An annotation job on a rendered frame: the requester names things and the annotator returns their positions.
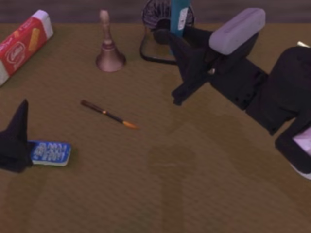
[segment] lotus logo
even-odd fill
[[[25,45],[21,42],[14,44],[6,53],[6,60],[11,63],[19,63],[25,57]]]

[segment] black fan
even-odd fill
[[[146,27],[145,36],[140,45],[141,57],[144,60],[150,62],[176,65],[176,61],[147,57],[142,52],[142,47],[146,39],[147,29],[153,33],[154,39],[157,43],[162,45],[168,44],[167,31],[169,31],[171,27],[171,0],[148,0],[141,12],[141,18],[144,26]],[[188,8],[185,25],[193,26],[194,22],[195,17],[192,6],[190,6]]]

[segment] paintbrush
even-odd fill
[[[90,103],[90,102],[88,102],[88,101],[86,101],[86,100],[82,100],[82,101],[81,101],[81,104],[82,104],[83,106],[85,106],[85,107],[88,107],[88,108],[90,108],[90,109],[93,109],[93,110],[96,111],[96,112],[105,114],[106,116],[110,117],[111,119],[114,119],[115,121],[117,121],[117,122],[119,122],[119,123],[125,125],[126,127],[130,128],[130,129],[134,129],[134,130],[137,130],[137,129],[138,129],[138,127],[137,127],[136,125],[131,124],[131,123],[127,122],[127,121],[122,120],[121,118],[118,118],[118,117],[112,115],[112,114],[109,113],[108,111],[106,111],[106,110],[104,110],[104,109],[102,109],[102,108],[96,106],[96,105],[93,104],[93,103]]]

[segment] gray pad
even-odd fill
[[[214,31],[209,46],[229,55],[249,38],[259,32],[266,23],[266,13],[261,8],[247,8]]]

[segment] white label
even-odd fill
[[[188,7],[180,11],[179,21],[178,21],[178,30],[183,30],[186,24],[186,18],[188,14]]]

